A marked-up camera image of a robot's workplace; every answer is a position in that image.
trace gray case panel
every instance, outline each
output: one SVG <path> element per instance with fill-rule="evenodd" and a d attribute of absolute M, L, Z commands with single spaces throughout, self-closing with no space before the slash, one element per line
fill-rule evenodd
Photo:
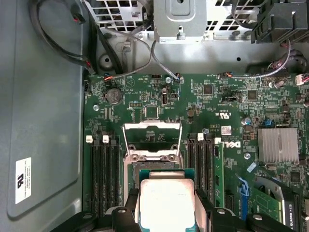
<path fill-rule="evenodd" d="M 0 0 L 0 231 L 50 231 L 81 211 L 81 69 L 41 42 L 27 0 Z M 81 26 L 46 2 L 43 27 L 70 51 Z M 15 162 L 32 157 L 31 196 L 15 204 Z"/>

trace sticker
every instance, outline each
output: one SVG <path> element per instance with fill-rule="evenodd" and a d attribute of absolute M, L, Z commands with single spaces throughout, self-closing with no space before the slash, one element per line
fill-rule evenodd
<path fill-rule="evenodd" d="M 16 161 L 15 204 L 31 196 L 31 157 Z"/>
<path fill-rule="evenodd" d="M 256 167 L 256 163 L 253 162 L 253 163 L 247 168 L 247 172 L 251 173 L 255 167 Z"/>
<path fill-rule="evenodd" d="M 221 135 L 232 135 L 232 127 L 231 126 L 222 126 L 221 127 Z"/>

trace motherboard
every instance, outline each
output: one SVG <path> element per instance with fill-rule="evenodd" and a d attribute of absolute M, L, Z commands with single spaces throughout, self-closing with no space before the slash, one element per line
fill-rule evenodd
<path fill-rule="evenodd" d="M 83 210 L 124 205 L 141 170 L 193 169 L 213 205 L 306 231 L 309 85 L 177 76 L 84 80 Z"/>

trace heatsink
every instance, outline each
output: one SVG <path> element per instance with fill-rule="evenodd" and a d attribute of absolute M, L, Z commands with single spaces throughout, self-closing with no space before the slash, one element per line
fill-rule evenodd
<path fill-rule="evenodd" d="M 298 162 L 296 128 L 258 129 L 259 161 Z"/>

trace ul logo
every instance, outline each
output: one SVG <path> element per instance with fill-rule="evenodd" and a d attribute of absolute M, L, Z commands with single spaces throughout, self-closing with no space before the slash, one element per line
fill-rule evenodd
<path fill-rule="evenodd" d="M 24 183 L 24 174 L 21 174 L 17 178 L 17 188 L 19 189 L 21 185 Z"/>

